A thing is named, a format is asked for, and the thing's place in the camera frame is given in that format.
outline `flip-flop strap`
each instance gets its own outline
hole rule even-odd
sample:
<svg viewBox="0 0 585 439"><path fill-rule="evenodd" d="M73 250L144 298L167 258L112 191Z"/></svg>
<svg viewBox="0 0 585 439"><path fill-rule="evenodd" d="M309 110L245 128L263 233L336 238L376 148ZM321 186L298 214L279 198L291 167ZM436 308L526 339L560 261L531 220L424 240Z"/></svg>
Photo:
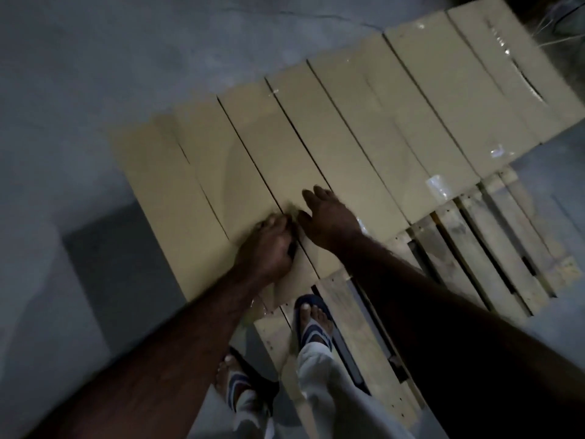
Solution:
<svg viewBox="0 0 585 439"><path fill-rule="evenodd" d="M325 345L327 345L327 347L329 347L329 349L333 351L333 343L331 342L331 337L325 332L323 327L319 325L319 323L313 318L309 320L309 323L307 324L305 330L303 331L303 335L301 336L300 349L302 349L313 336L319 336L320 338L322 338L323 341L325 342Z"/></svg>
<svg viewBox="0 0 585 439"><path fill-rule="evenodd" d="M236 386L238 384L245 384L251 387L250 379L244 373L230 371L228 376L228 394L226 395L226 402L231 411L236 412L236 405L233 402L233 398L236 392Z"/></svg>

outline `forearm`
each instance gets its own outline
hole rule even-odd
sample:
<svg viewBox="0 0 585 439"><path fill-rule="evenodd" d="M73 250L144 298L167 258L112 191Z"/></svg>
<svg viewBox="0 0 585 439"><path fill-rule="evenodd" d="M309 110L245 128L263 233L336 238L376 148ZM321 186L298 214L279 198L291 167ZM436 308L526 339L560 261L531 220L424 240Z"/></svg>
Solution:
<svg viewBox="0 0 585 439"><path fill-rule="evenodd" d="M579 419L582 411L572 410L583 409L585 382L564 358L366 237L353 237L336 254L453 439L469 436L462 419L493 434L527 431L528 413L567 424Z"/></svg>
<svg viewBox="0 0 585 439"><path fill-rule="evenodd" d="M260 287L235 266L51 413L31 437L183 439Z"/></svg>

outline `concrete floor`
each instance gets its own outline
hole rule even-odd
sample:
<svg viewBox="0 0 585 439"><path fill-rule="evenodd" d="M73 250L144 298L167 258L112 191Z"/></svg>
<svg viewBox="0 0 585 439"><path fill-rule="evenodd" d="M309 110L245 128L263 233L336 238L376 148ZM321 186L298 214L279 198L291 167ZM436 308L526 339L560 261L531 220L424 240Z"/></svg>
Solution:
<svg viewBox="0 0 585 439"><path fill-rule="evenodd" d="M113 161L104 129L450 5L448 0L1 3L2 439L23 435L184 304ZM556 208L543 213L572 221L557 230L583 266L581 125L516 168L537 197L554 197ZM574 286L532 322L538 336L585 368L585 339L579 336L585 328L583 286ZM250 336L244 333L240 342L256 348L257 339ZM210 392L194 434L225 432L223 410ZM297 435L287 413L281 432Z"/></svg>

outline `person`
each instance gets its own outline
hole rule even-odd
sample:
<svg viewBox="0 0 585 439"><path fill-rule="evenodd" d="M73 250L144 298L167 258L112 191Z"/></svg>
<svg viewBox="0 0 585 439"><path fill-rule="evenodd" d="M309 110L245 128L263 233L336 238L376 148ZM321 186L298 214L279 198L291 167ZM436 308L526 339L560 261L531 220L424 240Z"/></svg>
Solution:
<svg viewBox="0 0 585 439"><path fill-rule="evenodd" d="M303 197L312 215L301 211L300 227L363 288L451 439L585 433L580 369L395 258L362 234L331 191L315 186ZM238 432L264 436L270 401L262 400L261 385L255 388L245 364L226 350L253 298L291 268L292 224L288 216L269 216L199 300L57 407L30 437L184 438L211 383L236 411ZM295 329L299 385L320 437L410 437L332 360L333 320L323 302L301 298Z"/></svg>

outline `white pants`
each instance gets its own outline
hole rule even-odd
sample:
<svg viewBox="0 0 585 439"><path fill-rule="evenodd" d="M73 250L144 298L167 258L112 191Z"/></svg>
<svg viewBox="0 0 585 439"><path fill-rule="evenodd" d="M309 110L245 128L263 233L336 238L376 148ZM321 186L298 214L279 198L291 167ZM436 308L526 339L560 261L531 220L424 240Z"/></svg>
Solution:
<svg viewBox="0 0 585 439"><path fill-rule="evenodd" d="M324 344L307 343L296 360L296 372L320 439L413 439L378 401L355 387ZM265 409L256 413L241 410L235 421L239 437L271 439L274 435Z"/></svg>

